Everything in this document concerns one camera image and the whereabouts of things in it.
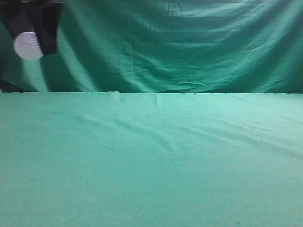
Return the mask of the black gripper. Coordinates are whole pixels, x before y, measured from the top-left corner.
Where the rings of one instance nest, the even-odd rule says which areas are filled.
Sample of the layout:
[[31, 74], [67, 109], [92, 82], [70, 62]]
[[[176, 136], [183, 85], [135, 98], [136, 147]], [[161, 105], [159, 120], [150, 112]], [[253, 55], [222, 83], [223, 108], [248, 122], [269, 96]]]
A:
[[12, 39], [20, 34], [32, 32], [32, 23], [24, 4], [31, 4], [30, 18], [44, 56], [57, 52], [58, 27], [63, 11], [61, 0], [21, 0], [1, 2], [0, 19]]

